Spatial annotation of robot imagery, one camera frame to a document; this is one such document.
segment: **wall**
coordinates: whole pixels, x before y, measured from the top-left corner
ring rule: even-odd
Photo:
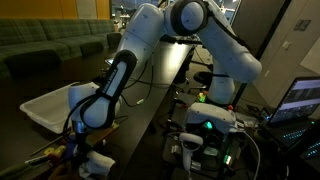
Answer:
[[[273,107],[280,102],[295,77],[318,75],[300,65],[320,36],[318,7],[319,0],[292,0],[261,58],[263,70],[254,85]],[[293,30],[299,19],[312,20],[304,32]],[[284,42],[291,43],[288,49],[282,47]]]
[[[233,21],[234,32],[256,54],[285,0],[242,0]]]
[[[109,0],[96,0],[98,19],[110,18]],[[77,19],[76,0],[0,0],[0,18]]]

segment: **floor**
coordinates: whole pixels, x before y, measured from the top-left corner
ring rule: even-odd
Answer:
[[[210,55],[206,49],[203,49],[201,46],[196,48],[196,52],[193,56],[193,61],[196,62],[204,62],[210,63]],[[209,71],[205,66],[191,63],[190,70],[187,71],[187,78],[190,81],[190,84],[182,84],[180,86],[184,86],[185,92],[188,91],[189,87],[197,87],[201,84],[195,82],[193,80],[193,75],[197,71]],[[238,91],[240,87],[239,83],[236,83],[236,91]],[[199,93],[197,90],[193,90],[191,92],[192,95],[196,95]],[[164,123],[166,118],[168,118],[168,111],[171,104],[173,91],[169,90],[165,99],[163,100],[161,106],[159,107],[156,115],[154,116],[152,122],[156,128],[156,132],[146,131],[141,142],[139,143],[137,149],[134,152],[132,159],[130,160],[128,167],[125,171],[123,179],[148,179],[148,180],[158,180],[161,179],[162,175],[162,151],[161,144],[163,140],[162,132]],[[258,109],[262,109],[264,105],[266,105],[263,98],[259,95],[257,90],[253,85],[249,84],[244,93],[241,96],[237,104],[237,109],[241,109],[244,113],[255,113],[249,111],[247,105],[257,107]],[[173,176],[172,179],[185,179],[187,176],[183,174],[184,171],[178,172],[179,175]]]

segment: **robotic arm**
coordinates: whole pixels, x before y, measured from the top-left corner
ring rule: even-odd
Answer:
[[[119,109],[119,96],[130,75],[151,56],[164,34],[196,34],[213,55],[216,75],[208,98],[216,104],[229,102],[234,91],[233,79],[248,83],[257,78],[261,71],[261,64],[247,48],[237,42],[227,19],[213,0],[178,0],[163,10],[151,4],[143,4],[123,34],[105,82],[100,87],[93,83],[70,87],[72,126],[79,137],[77,141],[80,149],[88,128],[111,126]],[[223,123],[230,122],[224,122],[225,118],[222,117],[216,119]]]

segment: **computer monitor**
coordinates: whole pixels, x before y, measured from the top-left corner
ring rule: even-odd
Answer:
[[[320,77],[296,78],[270,117],[270,124],[307,118],[320,105]]]

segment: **laptop screen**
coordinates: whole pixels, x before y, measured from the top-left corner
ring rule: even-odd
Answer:
[[[270,118],[269,123],[282,123],[307,118],[320,104],[320,77],[296,78]]]

